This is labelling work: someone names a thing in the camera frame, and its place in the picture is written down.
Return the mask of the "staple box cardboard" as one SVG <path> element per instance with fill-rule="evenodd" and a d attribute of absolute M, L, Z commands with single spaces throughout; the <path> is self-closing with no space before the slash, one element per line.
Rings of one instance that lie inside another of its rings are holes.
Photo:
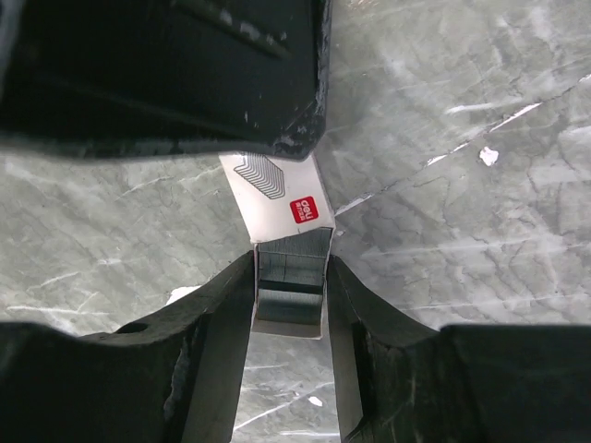
<path fill-rule="evenodd" d="M 238 152 L 219 159 L 253 244 L 335 227 L 313 155 L 289 161 Z"/>

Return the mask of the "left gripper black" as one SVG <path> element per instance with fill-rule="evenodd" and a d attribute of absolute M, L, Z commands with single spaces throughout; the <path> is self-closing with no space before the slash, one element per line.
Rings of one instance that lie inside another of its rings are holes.
<path fill-rule="evenodd" d="M 304 159 L 326 127 L 331 30 L 329 1 L 5 1 L 1 148 Z"/>

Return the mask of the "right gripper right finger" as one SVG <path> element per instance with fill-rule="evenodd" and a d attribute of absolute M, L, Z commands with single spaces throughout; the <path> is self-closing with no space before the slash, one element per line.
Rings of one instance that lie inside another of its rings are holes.
<path fill-rule="evenodd" d="M 431 329 L 370 291 L 338 257 L 327 275 L 344 442 L 586 442 L 590 329 Z"/>

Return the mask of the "grey staple strips pile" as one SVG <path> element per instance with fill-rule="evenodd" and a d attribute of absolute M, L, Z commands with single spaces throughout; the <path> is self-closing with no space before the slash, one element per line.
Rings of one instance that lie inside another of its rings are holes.
<path fill-rule="evenodd" d="M 332 228 L 321 227 L 255 245 L 254 332 L 322 337 L 332 235 Z"/>

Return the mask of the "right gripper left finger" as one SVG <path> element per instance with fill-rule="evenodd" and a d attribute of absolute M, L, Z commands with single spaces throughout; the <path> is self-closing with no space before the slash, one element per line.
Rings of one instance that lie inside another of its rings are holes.
<path fill-rule="evenodd" d="M 254 305 L 238 258 L 178 301 L 112 333 L 1 326 L 5 442 L 227 442 Z"/>

